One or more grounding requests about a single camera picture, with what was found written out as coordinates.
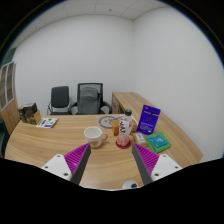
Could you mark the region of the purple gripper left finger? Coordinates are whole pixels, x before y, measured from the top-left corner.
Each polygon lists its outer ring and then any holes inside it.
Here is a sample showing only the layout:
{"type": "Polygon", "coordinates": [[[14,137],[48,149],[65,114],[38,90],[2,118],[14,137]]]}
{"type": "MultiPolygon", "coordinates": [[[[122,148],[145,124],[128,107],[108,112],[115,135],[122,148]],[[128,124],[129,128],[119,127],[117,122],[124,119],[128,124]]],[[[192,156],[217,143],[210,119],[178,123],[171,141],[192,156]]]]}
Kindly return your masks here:
{"type": "Polygon", "coordinates": [[[91,147],[87,143],[66,155],[56,154],[42,166],[42,169],[79,185],[90,154],[91,147]]]}

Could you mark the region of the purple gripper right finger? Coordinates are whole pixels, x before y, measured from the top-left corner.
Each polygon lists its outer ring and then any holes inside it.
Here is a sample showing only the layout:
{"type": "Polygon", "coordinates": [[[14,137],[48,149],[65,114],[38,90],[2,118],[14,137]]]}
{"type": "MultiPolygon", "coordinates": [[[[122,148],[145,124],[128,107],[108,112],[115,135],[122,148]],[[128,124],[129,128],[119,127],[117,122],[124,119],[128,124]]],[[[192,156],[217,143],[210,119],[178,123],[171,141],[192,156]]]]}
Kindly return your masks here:
{"type": "Polygon", "coordinates": [[[136,143],[132,144],[132,154],[144,185],[182,169],[182,167],[167,154],[158,155],[150,149],[136,143]]]}

